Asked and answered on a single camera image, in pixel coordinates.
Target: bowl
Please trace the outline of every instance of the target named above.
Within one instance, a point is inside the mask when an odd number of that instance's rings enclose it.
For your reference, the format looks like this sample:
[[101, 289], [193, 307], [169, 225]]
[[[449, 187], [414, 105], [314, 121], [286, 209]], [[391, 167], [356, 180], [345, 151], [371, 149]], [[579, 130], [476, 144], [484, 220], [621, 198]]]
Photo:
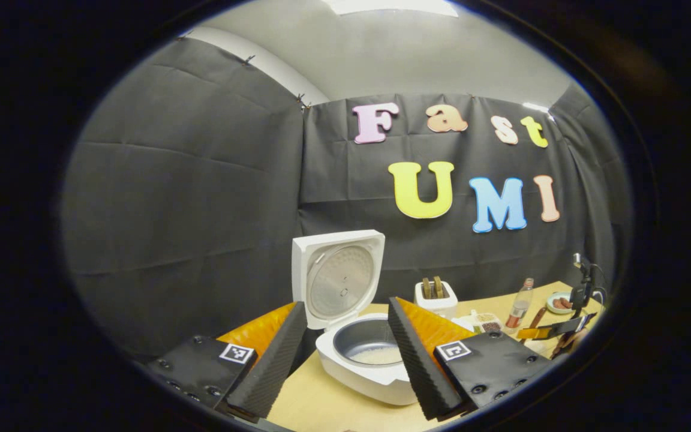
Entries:
[[[401, 363], [398, 345], [387, 319], [357, 320], [335, 333], [335, 351], [351, 363], [360, 366], [389, 366]], [[381, 359], [387, 353], [389, 360]]]
[[554, 300], [557, 298], [566, 298], [567, 301], [570, 301], [570, 293], [552, 293], [551, 297], [545, 302], [545, 306], [548, 307], [548, 310], [559, 315], [571, 314], [573, 312], [572, 309], [556, 309], [556, 307], [554, 307]]

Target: black curtain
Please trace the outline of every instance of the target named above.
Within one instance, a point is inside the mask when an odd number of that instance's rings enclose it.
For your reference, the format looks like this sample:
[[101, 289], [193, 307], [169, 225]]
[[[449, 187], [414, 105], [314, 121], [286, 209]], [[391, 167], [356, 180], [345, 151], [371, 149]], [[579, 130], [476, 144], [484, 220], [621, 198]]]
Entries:
[[[290, 302], [291, 239], [299, 235], [384, 233], [376, 302], [411, 298], [414, 284], [434, 275], [461, 300], [515, 292], [526, 277], [575, 284], [577, 251], [611, 281], [612, 226], [628, 221], [615, 194], [626, 180], [622, 162], [612, 161], [611, 135], [585, 128], [582, 95], [558, 102], [553, 120], [469, 95], [381, 95], [301, 110], [251, 64], [206, 42], [175, 41], [124, 77], [79, 137], [61, 208], [68, 270], [98, 324], [142, 360]], [[386, 141], [354, 143], [351, 109], [383, 102], [400, 108]], [[468, 129], [428, 129], [425, 109], [434, 104], [457, 107]], [[510, 120], [517, 145], [497, 139], [493, 115]], [[542, 125], [547, 148], [519, 123], [527, 115]], [[600, 140], [608, 153], [600, 154]], [[436, 197], [428, 163], [455, 165], [447, 214], [400, 213], [387, 171], [399, 161], [422, 165], [417, 182], [427, 201]], [[536, 175], [554, 180], [555, 222], [540, 219]], [[527, 227], [474, 233], [472, 177], [489, 178], [498, 193], [506, 178], [521, 178]]]
[[162, 355], [292, 301], [301, 137], [294, 95], [194, 39], [110, 91], [69, 163], [61, 219], [68, 270], [113, 341]]
[[[399, 113], [384, 142], [356, 144], [354, 106], [394, 102]], [[427, 126], [425, 109], [448, 104], [459, 110], [468, 129], [437, 133]], [[518, 144], [494, 134], [491, 117], [509, 119]], [[530, 140], [520, 120], [531, 116], [543, 128], [546, 148]], [[579, 282], [572, 254], [582, 252], [614, 277], [614, 240], [609, 224], [609, 194], [593, 142], [576, 123], [521, 104], [469, 95], [379, 95], [349, 98], [311, 107], [305, 118], [304, 166], [300, 190], [300, 227], [304, 235], [337, 230], [375, 229], [386, 235], [386, 252], [375, 301], [411, 298], [422, 277], [438, 275], [450, 282], [461, 300], [516, 292], [526, 277], [537, 285]], [[448, 161], [453, 203], [435, 219], [413, 219], [398, 210], [390, 164], [411, 161], [422, 166], [419, 197], [436, 198], [436, 181], [428, 164]], [[553, 178], [560, 218], [540, 219], [542, 204], [533, 178]], [[475, 233], [476, 196], [468, 185], [489, 178], [498, 193], [507, 178], [520, 178], [527, 227]]]

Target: ceiling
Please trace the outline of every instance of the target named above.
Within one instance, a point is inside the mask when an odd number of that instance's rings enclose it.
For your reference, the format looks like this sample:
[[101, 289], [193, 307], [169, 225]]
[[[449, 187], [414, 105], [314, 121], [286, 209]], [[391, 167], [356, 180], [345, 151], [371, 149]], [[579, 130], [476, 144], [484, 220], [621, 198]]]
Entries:
[[571, 78], [501, 28], [455, 5], [337, 16], [322, 0], [255, 0], [200, 26], [263, 47], [330, 100], [385, 93], [470, 93], [549, 107]]

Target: ceiling light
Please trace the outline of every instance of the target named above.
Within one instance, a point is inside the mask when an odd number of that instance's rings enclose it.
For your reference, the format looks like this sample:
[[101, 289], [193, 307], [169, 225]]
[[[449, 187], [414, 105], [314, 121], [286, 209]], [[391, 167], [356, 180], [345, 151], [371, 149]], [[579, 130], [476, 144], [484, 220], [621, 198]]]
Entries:
[[548, 109], [546, 107], [541, 107], [541, 106], [538, 106], [537, 104], [532, 104], [530, 102], [524, 102], [523, 104], [521, 104], [521, 106], [528, 107], [529, 109], [536, 109], [536, 110], [540, 110], [541, 112], [545, 112], [546, 114], [548, 114], [548, 118], [551, 121], [553, 121], [553, 123], [556, 123], [556, 120], [554, 120], [554, 116], [548, 112]]
[[323, 0], [339, 16], [363, 11], [399, 9], [458, 17], [458, 12], [444, 0]]

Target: inner pot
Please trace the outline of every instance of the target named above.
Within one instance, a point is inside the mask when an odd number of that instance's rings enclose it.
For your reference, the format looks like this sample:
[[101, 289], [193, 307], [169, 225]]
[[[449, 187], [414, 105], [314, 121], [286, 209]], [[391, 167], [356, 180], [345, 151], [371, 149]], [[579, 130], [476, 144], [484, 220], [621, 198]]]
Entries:
[[398, 345], [387, 318], [357, 320], [335, 333], [335, 351], [364, 366], [387, 366], [401, 363]]

